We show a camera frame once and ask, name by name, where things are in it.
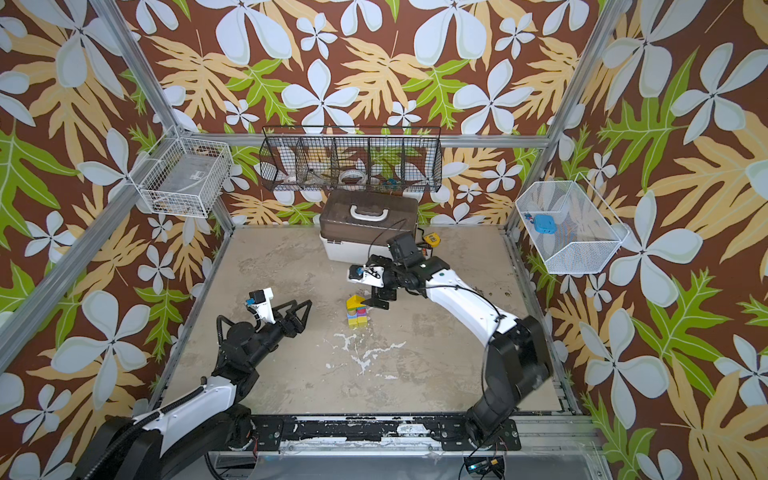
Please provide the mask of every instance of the brown toolbox lid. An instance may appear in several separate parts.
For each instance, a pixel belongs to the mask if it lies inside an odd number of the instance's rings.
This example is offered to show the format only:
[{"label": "brown toolbox lid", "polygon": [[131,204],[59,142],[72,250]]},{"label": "brown toolbox lid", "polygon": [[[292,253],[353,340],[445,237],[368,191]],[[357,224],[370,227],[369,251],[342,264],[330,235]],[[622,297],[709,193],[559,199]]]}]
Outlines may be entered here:
[{"label": "brown toolbox lid", "polygon": [[320,234],[327,240],[385,246],[403,232],[416,232],[419,202],[396,195],[334,190],[320,214]]}]

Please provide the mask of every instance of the black wire basket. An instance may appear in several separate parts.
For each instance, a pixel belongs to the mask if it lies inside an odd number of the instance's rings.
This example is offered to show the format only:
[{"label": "black wire basket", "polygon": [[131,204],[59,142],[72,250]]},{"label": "black wire basket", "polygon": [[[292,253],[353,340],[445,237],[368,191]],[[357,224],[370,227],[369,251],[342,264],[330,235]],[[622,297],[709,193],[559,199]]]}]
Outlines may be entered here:
[{"label": "black wire basket", "polygon": [[440,129],[355,127],[356,134],[304,134],[264,127],[259,172],[275,190],[437,191],[442,182]]}]

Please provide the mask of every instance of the blue item in black basket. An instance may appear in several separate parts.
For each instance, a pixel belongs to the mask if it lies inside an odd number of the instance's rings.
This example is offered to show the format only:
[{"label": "blue item in black basket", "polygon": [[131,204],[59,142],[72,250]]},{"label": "blue item in black basket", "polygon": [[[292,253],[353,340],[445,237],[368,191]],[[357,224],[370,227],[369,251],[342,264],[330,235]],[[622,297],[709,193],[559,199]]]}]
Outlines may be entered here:
[{"label": "blue item in black basket", "polygon": [[554,224],[554,218],[551,215],[536,215],[533,219],[533,227],[539,233],[553,234],[558,231],[558,226]]}]

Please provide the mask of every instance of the toolbox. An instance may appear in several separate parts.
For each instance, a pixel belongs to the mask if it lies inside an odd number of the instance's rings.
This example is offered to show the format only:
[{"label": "toolbox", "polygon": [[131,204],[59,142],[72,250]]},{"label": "toolbox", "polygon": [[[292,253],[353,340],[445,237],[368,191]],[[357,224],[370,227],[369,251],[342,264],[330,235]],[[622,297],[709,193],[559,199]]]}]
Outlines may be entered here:
[{"label": "toolbox", "polygon": [[404,232],[415,237],[418,212],[413,198],[334,190],[320,214],[320,239],[331,260],[364,264],[369,247],[391,258],[387,240]]}]

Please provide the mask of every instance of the white toolbox base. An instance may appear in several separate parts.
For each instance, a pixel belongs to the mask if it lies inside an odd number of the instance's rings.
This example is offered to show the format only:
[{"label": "white toolbox base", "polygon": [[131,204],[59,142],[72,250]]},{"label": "white toolbox base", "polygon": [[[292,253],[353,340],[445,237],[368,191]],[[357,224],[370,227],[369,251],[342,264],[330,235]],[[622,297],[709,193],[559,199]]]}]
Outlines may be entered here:
[{"label": "white toolbox base", "polygon": [[[327,240],[323,235],[320,235],[320,239],[323,242],[323,246],[326,248],[328,258],[331,260],[335,260],[336,262],[355,263],[358,265],[365,265],[368,261],[369,245],[367,243]],[[389,254],[388,247],[373,245],[370,248],[371,255],[392,258],[392,255]]]}]

